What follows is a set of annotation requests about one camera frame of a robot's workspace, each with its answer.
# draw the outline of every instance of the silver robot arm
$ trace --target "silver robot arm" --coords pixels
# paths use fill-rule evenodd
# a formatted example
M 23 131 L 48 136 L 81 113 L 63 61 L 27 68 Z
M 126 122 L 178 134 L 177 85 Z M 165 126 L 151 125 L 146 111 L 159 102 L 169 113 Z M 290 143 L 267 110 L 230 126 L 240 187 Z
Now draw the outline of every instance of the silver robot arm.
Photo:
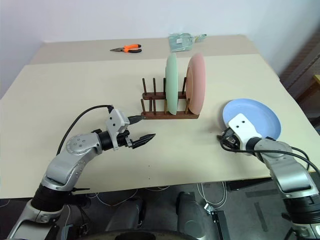
M 309 172 L 292 155 L 283 153 L 292 153 L 292 148 L 285 142 L 262 138 L 241 113 L 230 120 L 227 127 L 220 137 L 222 148 L 250 153 L 265 163 L 288 212 L 285 218 L 291 221 L 297 238 L 319 239 L 319 191 Z
M 155 136 L 147 134 L 136 141 L 130 139 L 128 126 L 142 119 L 143 116 L 126 117 L 123 112 L 112 107 L 106 121 L 106 131 L 98 129 L 70 138 L 65 149 L 47 167 L 39 188 L 27 202 L 8 239 L 45 239 L 52 228 L 57 228 L 55 222 L 59 219 L 63 206 L 78 203 L 72 192 L 79 190 L 75 185 L 88 162 L 103 151 L 118 150 L 121 146 L 134 149 Z

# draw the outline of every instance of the table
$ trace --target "table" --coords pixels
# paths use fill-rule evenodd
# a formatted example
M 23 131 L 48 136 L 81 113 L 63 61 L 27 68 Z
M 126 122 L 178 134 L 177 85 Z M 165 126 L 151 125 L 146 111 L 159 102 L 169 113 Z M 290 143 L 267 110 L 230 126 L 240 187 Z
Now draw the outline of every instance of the table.
M 109 52 L 133 43 L 142 44 L 144 55 Z M 196 52 L 204 53 L 207 80 L 199 118 L 145 120 L 130 126 L 134 140 L 156 136 L 137 149 L 121 147 L 99 155 L 85 167 L 76 187 L 93 193 L 268 177 L 269 170 L 258 159 L 226 152 L 216 139 L 225 129 L 222 109 L 236 98 L 268 105 L 282 124 L 279 140 L 306 151 L 320 166 L 319 135 L 246 37 L 209 37 L 192 51 L 178 53 L 180 89 Z M 165 38 L 44 45 L 0 102 L 0 198 L 34 195 L 65 131 L 85 109 L 113 104 L 127 116 L 139 114 L 142 78 L 150 91 L 153 77 L 161 86 L 169 54 Z M 107 117 L 103 109 L 87 113 L 69 136 L 105 130 Z

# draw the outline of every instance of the dish rack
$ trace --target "dish rack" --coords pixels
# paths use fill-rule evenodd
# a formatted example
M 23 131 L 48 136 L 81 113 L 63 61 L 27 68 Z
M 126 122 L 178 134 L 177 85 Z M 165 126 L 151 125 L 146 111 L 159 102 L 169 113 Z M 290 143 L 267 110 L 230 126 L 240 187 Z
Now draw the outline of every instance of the dish rack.
M 182 91 L 178 91 L 178 103 L 179 99 L 185 99 L 186 100 L 186 106 L 184 111 L 177 111 L 176 115 L 171 114 L 167 111 L 167 99 L 166 99 L 166 78 L 163 78 L 163 91 L 157 91 L 156 88 L 156 78 L 153 78 L 153 92 L 147 92 L 146 88 L 146 82 L 145 79 L 142 78 L 142 84 L 143 84 L 143 90 L 144 93 L 142 94 L 141 98 L 141 106 L 142 106 L 142 116 L 145 116 L 145 119 L 197 119 L 199 115 L 193 114 L 189 110 L 189 103 L 190 99 L 186 97 L 186 80 L 185 77 L 183 80 L 183 87 Z M 149 111 L 146 111 L 145 108 L 145 101 L 149 101 Z M 157 111 L 156 108 L 156 100 L 164 100 L 164 110 L 163 111 Z

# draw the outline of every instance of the pink plate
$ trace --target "pink plate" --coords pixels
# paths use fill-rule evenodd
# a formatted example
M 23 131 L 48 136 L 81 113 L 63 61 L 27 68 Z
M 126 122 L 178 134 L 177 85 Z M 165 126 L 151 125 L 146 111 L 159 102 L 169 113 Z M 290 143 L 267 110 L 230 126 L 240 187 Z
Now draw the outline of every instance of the pink plate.
M 200 114 L 206 93 L 206 66 L 201 53 L 193 55 L 189 61 L 185 88 L 186 99 L 190 99 L 189 110 Z

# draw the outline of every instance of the white wall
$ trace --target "white wall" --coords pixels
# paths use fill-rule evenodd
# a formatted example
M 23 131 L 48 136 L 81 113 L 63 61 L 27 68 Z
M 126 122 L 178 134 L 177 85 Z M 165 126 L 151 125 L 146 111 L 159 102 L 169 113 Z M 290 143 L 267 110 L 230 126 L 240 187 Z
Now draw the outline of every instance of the white wall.
M 319 0 L 1 0 L 0 97 L 41 42 L 244 34 L 280 73 L 319 10 Z

